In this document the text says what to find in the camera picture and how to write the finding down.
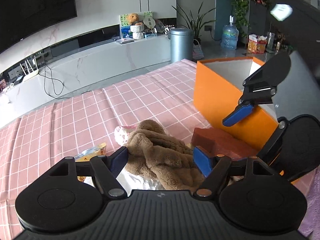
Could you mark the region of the yellow snack packet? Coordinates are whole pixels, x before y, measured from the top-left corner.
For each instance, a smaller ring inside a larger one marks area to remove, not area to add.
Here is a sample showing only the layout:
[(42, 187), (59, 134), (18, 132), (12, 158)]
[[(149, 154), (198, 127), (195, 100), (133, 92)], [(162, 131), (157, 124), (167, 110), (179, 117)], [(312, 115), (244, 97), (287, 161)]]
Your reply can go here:
[(77, 154), (74, 159), (76, 162), (86, 162), (95, 156), (105, 155), (106, 154), (106, 143), (103, 142), (98, 146), (94, 146), (87, 150), (83, 150), (81, 153)]

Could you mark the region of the white paper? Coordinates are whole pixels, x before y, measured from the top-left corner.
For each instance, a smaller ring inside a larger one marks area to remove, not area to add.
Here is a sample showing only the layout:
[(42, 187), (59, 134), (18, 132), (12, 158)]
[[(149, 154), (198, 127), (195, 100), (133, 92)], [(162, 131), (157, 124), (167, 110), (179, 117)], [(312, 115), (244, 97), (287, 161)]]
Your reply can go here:
[(117, 176), (117, 181), (130, 196), (133, 190), (164, 190), (164, 187), (157, 179), (145, 179), (128, 172), (125, 168)]

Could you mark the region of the pink white crochet piece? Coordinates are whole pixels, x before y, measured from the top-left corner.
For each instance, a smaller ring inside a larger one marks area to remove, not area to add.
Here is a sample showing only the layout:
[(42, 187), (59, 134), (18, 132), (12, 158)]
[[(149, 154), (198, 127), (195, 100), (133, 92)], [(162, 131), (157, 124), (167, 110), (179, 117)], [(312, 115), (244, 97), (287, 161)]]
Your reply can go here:
[(114, 129), (114, 139), (116, 143), (120, 146), (124, 146), (129, 139), (130, 133), (135, 131), (137, 125), (132, 126), (117, 126)]

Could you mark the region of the brown plush towel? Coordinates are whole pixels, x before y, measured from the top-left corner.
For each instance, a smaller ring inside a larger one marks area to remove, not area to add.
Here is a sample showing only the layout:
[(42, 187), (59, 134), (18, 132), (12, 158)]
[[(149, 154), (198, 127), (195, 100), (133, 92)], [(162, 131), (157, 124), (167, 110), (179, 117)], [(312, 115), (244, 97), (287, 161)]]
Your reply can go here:
[(167, 135), (154, 120), (143, 120), (130, 133), (126, 170), (145, 179), (156, 179), (165, 190), (194, 192), (204, 175), (193, 161), (193, 152), (183, 141)]

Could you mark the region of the orange cardboard box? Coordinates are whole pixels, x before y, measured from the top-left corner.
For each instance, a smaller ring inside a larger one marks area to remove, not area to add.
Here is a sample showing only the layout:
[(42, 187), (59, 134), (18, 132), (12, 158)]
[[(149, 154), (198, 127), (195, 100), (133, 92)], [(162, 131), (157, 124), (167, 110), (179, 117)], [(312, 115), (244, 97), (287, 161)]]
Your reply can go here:
[[(257, 155), (252, 155), (256, 157), (278, 128), (274, 106), (271, 103), (255, 105), (250, 115), (231, 127), (223, 126), (222, 120), (239, 105), (244, 91), (243, 81), (265, 63), (256, 57), (229, 57), (199, 61), (196, 65), (196, 109), (212, 128), (221, 129), (257, 149)], [(314, 171), (295, 181), (312, 175)]]

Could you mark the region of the woven basket bag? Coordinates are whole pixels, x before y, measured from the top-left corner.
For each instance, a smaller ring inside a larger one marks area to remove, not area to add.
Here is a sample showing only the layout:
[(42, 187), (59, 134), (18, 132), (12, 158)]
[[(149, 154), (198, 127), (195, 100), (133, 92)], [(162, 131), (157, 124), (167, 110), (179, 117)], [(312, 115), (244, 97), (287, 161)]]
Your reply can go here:
[(204, 53), (202, 51), (202, 47), (200, 42), (197, 39), (194, 39), (193, 44), (193, 60), (198, 61), (204, 58)]

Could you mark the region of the pink checkered tablecloth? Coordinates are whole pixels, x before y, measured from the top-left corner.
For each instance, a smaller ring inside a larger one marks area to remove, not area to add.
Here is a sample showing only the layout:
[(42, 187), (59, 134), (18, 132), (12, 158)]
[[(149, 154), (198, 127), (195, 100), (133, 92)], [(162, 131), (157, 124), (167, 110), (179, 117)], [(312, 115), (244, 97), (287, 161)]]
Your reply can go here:
[(193, 104), (196, 64), (182, 60), (26, 114), (1, 129), (1, 239), (20, 233), (17, 195), (64, 157), (106, 144), (114, 130), (145, 119), (190, 143), (195, 127), (208, 126)]

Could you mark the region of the blue water jug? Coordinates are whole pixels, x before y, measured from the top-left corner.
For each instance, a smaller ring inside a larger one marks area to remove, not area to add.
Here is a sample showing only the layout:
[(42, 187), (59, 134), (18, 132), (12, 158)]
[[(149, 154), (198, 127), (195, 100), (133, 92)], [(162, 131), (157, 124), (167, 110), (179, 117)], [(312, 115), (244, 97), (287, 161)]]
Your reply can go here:
[(221, 47), (230, 50), (236, 50), (239, 31), (234, 25), (234, 17), (229, 16), (229, 25), (225, 25), (222, 30)]

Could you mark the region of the silver trash bin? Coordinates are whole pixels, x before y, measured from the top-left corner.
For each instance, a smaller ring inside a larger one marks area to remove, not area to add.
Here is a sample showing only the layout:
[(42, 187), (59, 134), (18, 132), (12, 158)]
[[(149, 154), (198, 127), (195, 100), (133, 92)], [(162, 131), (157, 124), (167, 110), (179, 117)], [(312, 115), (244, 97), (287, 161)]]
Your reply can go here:
[(171, 62), (193, 59), (194, 32), (188, 28), (173, 28), (168, 32)]

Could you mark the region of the tall leafy floor plant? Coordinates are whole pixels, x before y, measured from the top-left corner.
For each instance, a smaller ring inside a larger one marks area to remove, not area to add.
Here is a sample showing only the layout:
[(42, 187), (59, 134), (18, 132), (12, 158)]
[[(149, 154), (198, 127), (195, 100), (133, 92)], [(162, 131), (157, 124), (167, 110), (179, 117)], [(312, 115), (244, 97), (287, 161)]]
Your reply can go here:
[(185, 21), (185, 24), (182, 26), (188, 29), (191, 29), (194, 33), (194, 39), (197, 41), (201, 41), (201, 30), (205, 25), (210, 23), (214, 23), (216, 20), (208, 20), (205, 21), (204, 18), (213, 12), (216, 8), (211, 8), (205, 12), (202, 11), (203, 2), (200, 4), (197, 14), (193, 14), (191, 10), (187, 13), (179, 4), (174, 7), (171, 6), (179, 16)]

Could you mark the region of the white tv cabinet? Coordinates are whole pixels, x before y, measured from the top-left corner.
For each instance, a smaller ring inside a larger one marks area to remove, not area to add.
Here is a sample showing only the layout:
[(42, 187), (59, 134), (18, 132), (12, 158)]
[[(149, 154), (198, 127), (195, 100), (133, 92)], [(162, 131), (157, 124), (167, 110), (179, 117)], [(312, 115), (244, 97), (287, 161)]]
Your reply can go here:
[(41, 74), (1, 94), (1, 126), (61, 96), (99, 81), (170, 61), (165, 35), (127, 44), (107, 43), (49, 64)]

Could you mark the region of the white wifi router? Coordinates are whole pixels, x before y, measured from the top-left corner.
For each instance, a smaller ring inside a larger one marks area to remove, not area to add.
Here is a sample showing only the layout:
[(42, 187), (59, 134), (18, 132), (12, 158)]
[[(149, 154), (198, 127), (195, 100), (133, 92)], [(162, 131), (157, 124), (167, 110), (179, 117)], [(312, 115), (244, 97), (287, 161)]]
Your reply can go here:
[(39, 74), (39, 68), (35, 57), (32, 60), (26, 59), (24, 61), (24, 64), (20, 63), (20, 68), (23, 71), (24, 75), (22, 82), (30, 80), (31, 78)]

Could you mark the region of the colourful picture card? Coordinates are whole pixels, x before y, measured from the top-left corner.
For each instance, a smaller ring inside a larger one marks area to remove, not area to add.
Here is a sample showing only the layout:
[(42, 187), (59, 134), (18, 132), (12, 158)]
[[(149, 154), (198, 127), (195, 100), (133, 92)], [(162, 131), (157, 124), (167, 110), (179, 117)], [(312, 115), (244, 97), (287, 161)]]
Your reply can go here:
[(145, 11), (139, 13), (129, 13), (119, 15), (119, 26), (121, 38), (132, 38), (132, 31), (130, 30), (131, 25), (135, 25), (137, 22), (143, 22), (146, 16), (153, 17), (152, 11)]

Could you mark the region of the teddy bear in pot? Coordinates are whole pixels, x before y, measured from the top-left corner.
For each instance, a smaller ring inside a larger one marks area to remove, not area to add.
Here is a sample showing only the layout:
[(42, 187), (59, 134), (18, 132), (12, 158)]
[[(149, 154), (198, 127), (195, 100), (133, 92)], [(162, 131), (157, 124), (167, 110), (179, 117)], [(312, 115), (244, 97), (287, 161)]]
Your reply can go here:
[(144, 23), (139, 20), (137, 13), (130, 13), (127, 15), (127, 22), (130, 26), (132, 38), (134, 40), (141, 40), (144, 38)]

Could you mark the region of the black wall television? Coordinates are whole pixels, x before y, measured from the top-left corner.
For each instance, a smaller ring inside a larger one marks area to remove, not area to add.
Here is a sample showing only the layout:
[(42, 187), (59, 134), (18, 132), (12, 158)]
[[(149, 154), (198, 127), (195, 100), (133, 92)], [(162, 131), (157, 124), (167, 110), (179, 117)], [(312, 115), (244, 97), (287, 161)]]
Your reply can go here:
[(1, 52), (76, 16), (75, 0), (1, 0)]

